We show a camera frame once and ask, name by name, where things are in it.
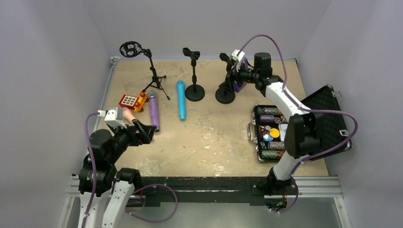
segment poker chip case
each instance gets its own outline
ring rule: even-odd
[[[326,85],[301,102],[311,109],[338,110],[337,102],[339,92],[335,92],[331,85]],[[248,139],[256,144],[257,157],[260,162],[278,162],[285,152],[284,136],[287,130],[287,120],[280,110],[274,105],[254,105],[253,120],[248,124]],[[325,134],[322,139],[322,148],[325,151],[340,143],[348,136],[348,130],[342,115],[324,114]],[[251,128],[254,129],[255,137],[251,137]],[[335,151],[317,157],[321,159],[336,153],[350,150],[351,141],[342,145]]]

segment white wall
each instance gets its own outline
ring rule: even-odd
[[[357,228],[402,227],[402,9],[401,0],[334,0],[299,58],[306,92],[332,84],[360,123],[353,149],[326,161]]]
[[[0,227],[54,228],[109,56],[81,0],[0,2]]]
[[[182,48],[201,59],[230,54],[253,35],[265,33],[295,58],[312,37],[331,0],[85,0],[106,48],[120,56],[122,43],[134,40],[156,59],[187,58]],[[245,50],[252,57],[275,47],[259,38]]]

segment yellow button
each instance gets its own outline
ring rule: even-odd
[[[277,130],[276,128],[270,129],[270,136],[273,138],[278,138],[280,136],[280,131]]]

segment orange toy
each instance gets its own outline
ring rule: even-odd
[[[140,93],[140,97],[123,95],[119,105],[123,108],[134,110],[135,112],[144,111],[143,105],[148,102],[148,97],[145,92]]]

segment cable connector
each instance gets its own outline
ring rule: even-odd
[[[98,110],[98,116],[105,117],[106,116],[106,111]]]

